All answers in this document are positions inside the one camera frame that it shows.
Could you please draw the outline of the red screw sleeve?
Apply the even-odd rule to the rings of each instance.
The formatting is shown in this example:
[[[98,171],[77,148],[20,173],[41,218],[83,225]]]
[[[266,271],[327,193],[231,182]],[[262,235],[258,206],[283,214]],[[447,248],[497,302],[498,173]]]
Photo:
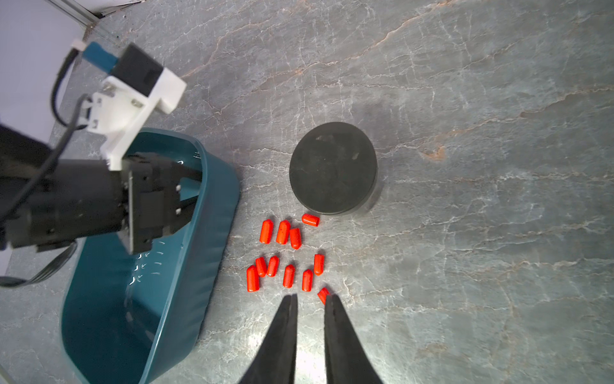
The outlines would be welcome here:
[[[292,228],[289,232],[290,245],[293,249],[299,250],[302,246],[302,232],[299,228]]]
[[[260,276],[255,265],[249,266],[246,271],[246,289],[249,293],[260,289]]]
[[[289,232],[291,230],[291,224],[287,220],[283,220],[279,223],[278,233],[276,236],[276,242],[281,245],[286,245],[289,241]]]
[[[308,269],[303,272],[302,275],[302,290],[304,292],[310,292],[313,288],[313,271]]]
[[[259,241],[263,244],[270,244],[273,236],[274,223],[271,219],[267,219],[262,223]]]
[[[320,224],[320,218],[313,214],[303,214],[302,222],[308,226],[318,227]]]
[[[270,258],[266,272],[269,277],[275,277],[277,275],[279,263],[280,259],[277,255],[274,255]]]
[[[267,276],[268,267],[265,257],[259,257],[255,261],[255,267],[257,269],[258,276],[263,278]]]
[[[286,266],[284,270],[283,283],[282,283],[284,288],[290,289],[293,287],[294,278],[295,278],[295,270],[296,268],[293,264],[289,264]]]

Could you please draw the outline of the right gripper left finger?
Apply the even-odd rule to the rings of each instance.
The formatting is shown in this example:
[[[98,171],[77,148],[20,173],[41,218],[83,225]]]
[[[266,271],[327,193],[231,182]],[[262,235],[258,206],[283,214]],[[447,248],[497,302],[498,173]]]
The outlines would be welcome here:
[[[297,310],[297,295],[286,295],[254,360],[239,383],[294,383]]]

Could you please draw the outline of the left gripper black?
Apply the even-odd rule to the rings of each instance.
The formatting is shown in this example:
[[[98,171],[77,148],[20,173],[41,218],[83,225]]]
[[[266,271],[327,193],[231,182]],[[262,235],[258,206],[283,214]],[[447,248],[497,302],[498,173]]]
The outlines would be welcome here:
[[[4,243],[49,251],[78,238],[116,233],[129,254],[190,222],[196,197],[182,199],[181,182],[202,173],[154,153],[124,158],[121,171],[104,161],[62,160],[4,218]]]

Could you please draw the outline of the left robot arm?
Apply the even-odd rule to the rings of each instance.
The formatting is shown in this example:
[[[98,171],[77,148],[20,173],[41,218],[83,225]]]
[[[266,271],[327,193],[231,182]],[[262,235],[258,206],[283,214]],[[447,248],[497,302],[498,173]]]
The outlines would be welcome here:
[[[120,171],[103,160],[57,160],[25,198],[19,198],[52,155],[47,144],[1,128],[1,248],[68,246],[117,233],[129,254],[148,251],[191,219],[198,199],[182,199],[182,179],[202,172],[171,158],[137,151]]]

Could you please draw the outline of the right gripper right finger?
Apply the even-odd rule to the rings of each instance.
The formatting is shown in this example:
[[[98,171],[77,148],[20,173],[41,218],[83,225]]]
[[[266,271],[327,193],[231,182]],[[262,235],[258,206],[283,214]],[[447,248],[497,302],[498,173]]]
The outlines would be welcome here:
[[[340,298],[326,299],[324,317],[326,379],[328,383],[379,383]]]

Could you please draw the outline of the teal plastic storage box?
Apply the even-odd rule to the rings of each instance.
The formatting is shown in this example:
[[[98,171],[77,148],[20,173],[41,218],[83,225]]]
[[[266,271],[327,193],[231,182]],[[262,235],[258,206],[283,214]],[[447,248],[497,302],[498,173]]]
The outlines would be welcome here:
[[[197,197],[192,220],[150,251],[130,255],[118,235],[89,237],[65,296],[65,355],[84,383],[149,383],[193,349],[206,316],[240,187],[230,164],[193,137],[148,128],[131,152],[154,152],[201,171],[181,195]]]

